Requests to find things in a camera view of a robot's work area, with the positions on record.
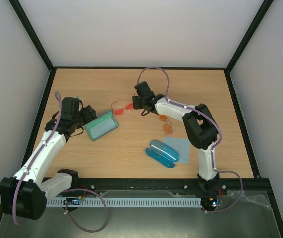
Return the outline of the red sunglasses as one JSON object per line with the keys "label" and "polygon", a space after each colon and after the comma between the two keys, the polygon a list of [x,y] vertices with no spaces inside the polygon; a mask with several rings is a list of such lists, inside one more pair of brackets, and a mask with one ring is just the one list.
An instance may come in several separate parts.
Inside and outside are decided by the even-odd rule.
{"label": "red sunglasses", "polygon": [[123,108],[115,109],[115,108],[114,108],[114,105],[115,105],[116,103],[117,103],[117,102],[114,101],[114,102],[112,102],[112,104],[111,104],[111,110],[112,110],[112,114],[113,114],[114,117],[117,117],[117,116],[122,115],[122,114],[124,113],[124,110],[126,110],[126,111],[131,111],[131,110],[133,109],[133,103],[129,103],[129,104],[127,104],[127,105],[126,105],[125,107],[123,107]]}

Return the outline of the green glasses case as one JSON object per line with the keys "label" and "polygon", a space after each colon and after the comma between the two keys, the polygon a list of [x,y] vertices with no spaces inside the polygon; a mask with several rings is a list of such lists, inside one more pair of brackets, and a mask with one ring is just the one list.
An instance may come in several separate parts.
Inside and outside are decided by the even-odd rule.
{"label": "green glasses case", "polygon": [[84,126],[88,136],[92,141],[99,139],[100,137],[110,133],[118,128],[118,123],[113,117],[113,112],[107,110],[104,113],[97,116],[97,119],[86,124]]}

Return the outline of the light blue cleaning cloth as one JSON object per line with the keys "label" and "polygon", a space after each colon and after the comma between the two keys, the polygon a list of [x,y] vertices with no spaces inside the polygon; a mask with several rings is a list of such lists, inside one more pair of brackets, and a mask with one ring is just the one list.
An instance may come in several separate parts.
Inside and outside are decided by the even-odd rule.
{"label": "light blue cleaning cloth", "polygon": [[107,118],[106,120],[100,122],[94,126],[90,131],[93,138],[98,138],[114,128],[115,124],[112,118]]}

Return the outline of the blue transparent glasses case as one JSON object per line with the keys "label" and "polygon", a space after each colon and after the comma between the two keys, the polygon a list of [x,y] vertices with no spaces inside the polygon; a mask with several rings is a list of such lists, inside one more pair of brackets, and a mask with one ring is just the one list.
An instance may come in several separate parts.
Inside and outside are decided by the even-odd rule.
{"label": "blue transparent glasses case", "polygon": [[151,141],[145,152],[167,168],[175,167],[175,163],[179,161],[179,153],[159,140]]}

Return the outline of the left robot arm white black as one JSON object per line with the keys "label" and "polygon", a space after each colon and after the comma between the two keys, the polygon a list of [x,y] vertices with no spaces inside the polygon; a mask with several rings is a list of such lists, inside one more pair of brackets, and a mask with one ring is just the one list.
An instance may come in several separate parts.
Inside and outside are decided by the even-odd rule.
{"label": "left robot arm white black", "polygon": [[60,98],[59,109],[46,123],[43,136],[33,153],[18,172],[12,177],[4,177],[0,182],[1,207],[5,214],[31,220],[39,219],[46,204],[59,193],[71,188],[78,178],[73,170],[61,169],[52,178],[43,178],[53,159],[68,139],[78,129],[97,118],[95,109],[84,106],[75,97]]}

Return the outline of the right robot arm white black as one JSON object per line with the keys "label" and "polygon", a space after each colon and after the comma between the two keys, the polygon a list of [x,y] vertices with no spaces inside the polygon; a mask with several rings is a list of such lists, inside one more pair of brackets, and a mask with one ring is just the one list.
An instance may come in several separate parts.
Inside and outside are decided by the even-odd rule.
{"label": "right robot arm white black", "polygon": [[165,115],[183,123],[189,142],[197,149],[200,191],[204,194],[212,193],[219,182],[215,148],[221,132],[207,106],[186,105],[163,94],[155,95],[145,81],[136,84],[134,89],[137,93],[132,98],[134,109]]}

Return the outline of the orange sunglasses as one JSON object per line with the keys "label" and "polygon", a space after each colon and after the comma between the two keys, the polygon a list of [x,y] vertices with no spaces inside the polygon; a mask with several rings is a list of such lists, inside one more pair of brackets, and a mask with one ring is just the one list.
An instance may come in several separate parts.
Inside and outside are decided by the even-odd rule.
{"label": "orange sunglasses", "polygon": [[158,115],[159,120],[163,123],[162,129],[166,135],[173,133],[172,122],[166,115]]}

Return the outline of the black metal frame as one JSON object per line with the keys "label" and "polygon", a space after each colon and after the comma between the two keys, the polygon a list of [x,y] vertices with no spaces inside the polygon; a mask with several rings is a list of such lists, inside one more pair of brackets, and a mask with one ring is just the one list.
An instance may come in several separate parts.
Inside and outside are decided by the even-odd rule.
{"label": "black metal frame", "polygon": [[[52,88],[54,82],[54,76],[57,71],[57,67],[54,67],[50,62],[47,53],[45,52],[34,28],[32,27],[22,5],[17,0],[11,0],[10,5],[12,6],[15,14],[19,18],[21,24],[23,25],[24,29],[26,30],[29,38],[33,42],[34,46],[36,47],[40,57],[44,61],[46,67],[49,70],[49,77],[44,89],[44,93],[40,102],[40,106],[35,118],[35,122],[33,124],[33,128],[30,134],[30,138],[26,147],[26,151],[24,154],[23,161],[26,162],[27,156],[31,155],[31,147],[35,144],[36,141],[36,133],[40,128],[40,121],[43,118],[45,106],[47,104],[49,93]],[[252,23],[250,24],[248,30],[246,31],[244,37],[242,38],[238,48],[236,49],[234,56],[230,60],[229,65],[223,69],[227,86],[229,88],[229,92],[231,95],[231,99],[233,102],[234,110],[236,113],[236,117],[238,120],[238,124],[240,126],[241,134],[243,137],[244,145],[247,151],[250,167],[252,169],[252,178],[244,178],[243,187],[247,191],[266,191],[269,202],[271,207],[273,208],[275,223],[280,233],[280,236],[283,238],[283,220],[281,218],[281,214],[279,212],[279,208],[275,199],[275,195],[273,192],[272,185],[270,184],[270,180],[268,178],[263,178],[260,175],[259,168],[257,165],[257,161],[252,149],[252,145],[250,142],[250,138],[248,135],[248,131],[246,128],[246,124],[243,121],[243,112],[239,105],[239,99],[237,94],[234,91],[234,85],[230,76],[231,71],[234,69],[235,65],[237,64],[238,60],[240,59],[241,55],[243,54],[245,48],[248,46],[251,38],[255,34],[255,31],[263,21],[263,18],[266,16],[267,12],[269,11],[273,1],[265,0],[262,2],[259,10],[257,11],[255,17],[253,18]],[[107,188],[127,188],[129,185],[134,185],[134,190],[144,189],[145,191],[154,190],[156,188],[163,188],[164,185],[168,186],[168,191],[172,191],[172,189],[181,190],[182,192],[186,192],[187,190],[181,188],[185,182],[192,182],[193,187],[190,188],[188,191],[190,193],[196,193],[198,195],[202,195],[203,192],[199,190],[198,186],[198,179],[196,178],[99,178],[97,179],[99,183],[106,185]]]}

